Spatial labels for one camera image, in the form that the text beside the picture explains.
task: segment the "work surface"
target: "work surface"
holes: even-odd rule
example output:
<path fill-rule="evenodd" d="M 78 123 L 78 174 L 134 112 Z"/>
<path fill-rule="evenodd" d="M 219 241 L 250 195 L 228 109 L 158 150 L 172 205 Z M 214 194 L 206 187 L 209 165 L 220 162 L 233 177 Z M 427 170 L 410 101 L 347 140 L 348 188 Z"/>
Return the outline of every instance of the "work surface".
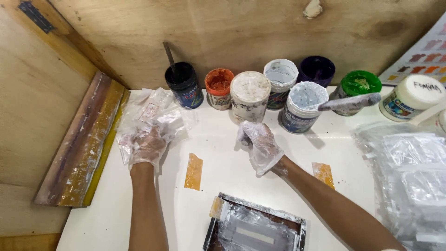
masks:
<path fill-rule="evenodd" d="M 381 94 L 390 90 L 383 88 Z M 212 201 L 219 192 L 308 220 L 307 251 L 347 250 L 281 177 L 273 172 L 256 177 L 248 153 L 236 147 L 238 126 L 231 122 L 230 111 L 217 111 L 206 101 L 196 111 L 199 124 L 190 131 L 189 139 L 168 148 L 157 177 L 170 251 L 201 250 Z M 312 129 L 301 135 L 285 131 L 278 115 L 279 111 L 267 110 L 263 122 L 285 154 L 311 174 L 312 162 L 331 165 L 336 191 L 375 215 L 372 173 L 349 131 L 363 123 L 389 121 L 378 105 L 352 117 L 323 112 Z M 189 153 L 203 159 L 200 191 L 184 188 Z M 127 250 L 131 212 L 132 183 L 115 142 L 91 206 L 71 211 L 57 250 Z"/>

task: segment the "purple paint jar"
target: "purple paint jar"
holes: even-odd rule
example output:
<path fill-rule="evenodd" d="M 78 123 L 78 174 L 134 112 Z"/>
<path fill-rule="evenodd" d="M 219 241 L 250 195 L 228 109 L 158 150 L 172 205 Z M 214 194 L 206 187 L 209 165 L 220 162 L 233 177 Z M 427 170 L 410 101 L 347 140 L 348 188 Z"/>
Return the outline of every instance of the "purple paint jar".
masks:
<path fill-rule="evenodd" d="M 328 58 L 321 56 L 307 57 L 299 65 L 297 83 L 310 81 L 327 87 L 335 75 L 335 70 L 335 64 Z"/>

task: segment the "metal hinge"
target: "metal hinge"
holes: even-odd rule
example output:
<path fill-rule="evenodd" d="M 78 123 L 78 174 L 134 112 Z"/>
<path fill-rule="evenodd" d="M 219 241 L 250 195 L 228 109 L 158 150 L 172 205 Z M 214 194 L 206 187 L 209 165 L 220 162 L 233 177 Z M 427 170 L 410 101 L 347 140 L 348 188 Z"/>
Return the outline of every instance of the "metal hinge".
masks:
<path fill-rule="evenodd" d="M 46 34 L 50 32 L 54 27 L 46 20 L 42 14 L 34 7 L 31 2 L 22 2 L 19 5 L 19 9 L 25 13 L 41 30 L 43 30 Z"/>

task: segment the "color chart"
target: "color chart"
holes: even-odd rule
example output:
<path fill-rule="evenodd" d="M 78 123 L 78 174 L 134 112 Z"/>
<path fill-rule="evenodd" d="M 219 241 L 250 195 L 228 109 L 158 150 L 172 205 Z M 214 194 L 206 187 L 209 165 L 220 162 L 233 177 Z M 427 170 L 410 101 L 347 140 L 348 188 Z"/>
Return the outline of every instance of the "color chart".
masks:
<path fill-rule="evenodd" d="M 446 13 L 410 50 L 380 75 L 383 85 L 396 86 L 410 74 L 438 79 L 446 86 Z"/>

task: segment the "hand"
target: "hand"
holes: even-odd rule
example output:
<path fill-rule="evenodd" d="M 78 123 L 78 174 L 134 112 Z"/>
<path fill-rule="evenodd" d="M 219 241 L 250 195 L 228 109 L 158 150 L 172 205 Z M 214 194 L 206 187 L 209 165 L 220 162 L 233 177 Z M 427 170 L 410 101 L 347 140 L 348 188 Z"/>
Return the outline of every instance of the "hand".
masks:
<path fill-rule="evenodd" d="M 258 175 L 266 173 L 285 154 L 276 144 L 273 133 L 265 124 L 243 121 L 237 133 L 237 141 L 245 146 L 252 146 L 250 157 L 257 165 Z"/>
<path fill-rule="evenodd" d="M 146 126 L 136 130 L 132 136 L 129 165 L 148 162 L 158 170 L 161 156 L 173 139 L 173 135 L 164 134 L 166 127 L 165 124 L 152 120 Z"/>

